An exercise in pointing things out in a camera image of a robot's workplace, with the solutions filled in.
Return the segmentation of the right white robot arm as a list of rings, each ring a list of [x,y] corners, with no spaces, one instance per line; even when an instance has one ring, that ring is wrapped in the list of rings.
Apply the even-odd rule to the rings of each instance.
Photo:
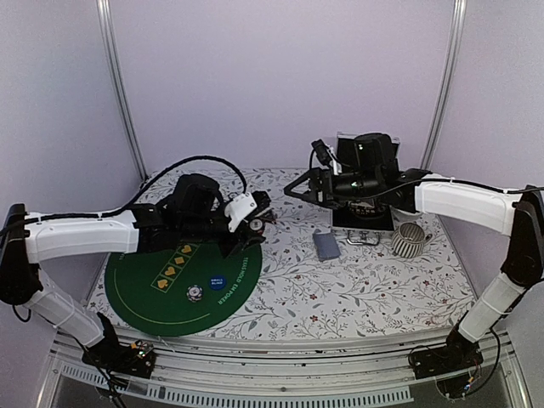
[[[317,139],[308,169],[290,184],[287,196],[332,210],[334,223],[350,230],[392,230],[393,214],[436,215],[467,223],[476,237],[461,243],[462,259],[495,244],[481,266],[496,266],[475,304],[456,323],[439,353],[439,363],[456,371],[471,359],[483,335],[511,312],[525,293],[543,280],[543,189],[520,190],[446,177],[427,169],[403,170],[397,140],[385,133],[339,134],[334,147]]]

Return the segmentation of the blue small blind button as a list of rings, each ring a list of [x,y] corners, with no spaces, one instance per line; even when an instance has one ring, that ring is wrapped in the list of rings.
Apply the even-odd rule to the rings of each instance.
[[[221,291],[227,286],[227,279],[223,275],[213,276],[209,280],[209,287],[213,291]]]

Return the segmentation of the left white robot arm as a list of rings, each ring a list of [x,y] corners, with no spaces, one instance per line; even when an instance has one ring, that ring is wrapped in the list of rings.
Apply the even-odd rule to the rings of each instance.
[[[264,242],[260,216],[270,203],[265,191],[225,200],[218,182],[192,173],[180,176],[158,203],[134,203],[112,213],[31,214],[14,204],[1,231],[1,301],[42,316],[107,368],[120,368],[127,347],[109,319],[85,310],[40,270],[40,263],[104,252],[159,252],[181,241],[215,241],[228,257]]]

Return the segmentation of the blue playing card deck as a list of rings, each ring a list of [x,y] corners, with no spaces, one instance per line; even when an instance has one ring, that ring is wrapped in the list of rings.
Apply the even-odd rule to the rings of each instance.
[[[317,258],[321,262],[337,259],[341,252],[335,235],[332,232],[316,232],[312,235]]]

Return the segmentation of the red poker chip stack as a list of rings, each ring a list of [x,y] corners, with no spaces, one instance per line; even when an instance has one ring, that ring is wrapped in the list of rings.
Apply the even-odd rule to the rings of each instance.
[[[255,218],[248,225],[252,231],[259,232],[263,229],[264,222],[261,219]]]

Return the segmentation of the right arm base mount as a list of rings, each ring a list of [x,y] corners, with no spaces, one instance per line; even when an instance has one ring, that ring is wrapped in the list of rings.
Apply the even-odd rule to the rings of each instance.
[[[408,364],[416,379],[465,371],[462,375],[435,382],[438,392],[446,399],[464,400],[484,388],[496,372],[502,353],[502,342],[496,332],[493,332],[493,336],[496,340],[496,357],[485,379],[481,378],[484,357],[478,345],[465,357],[462,357],[461,351],[456,351],[453,346],[444,345],[438,348],[416,346],[408,354]]]

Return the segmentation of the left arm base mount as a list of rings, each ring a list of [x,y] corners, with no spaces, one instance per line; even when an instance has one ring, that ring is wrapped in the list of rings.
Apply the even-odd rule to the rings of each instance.
[[[83,347],[82,362],[108,372],[150,379],[156,353],[141,341],[126,346],[104,338],[90,348]]]

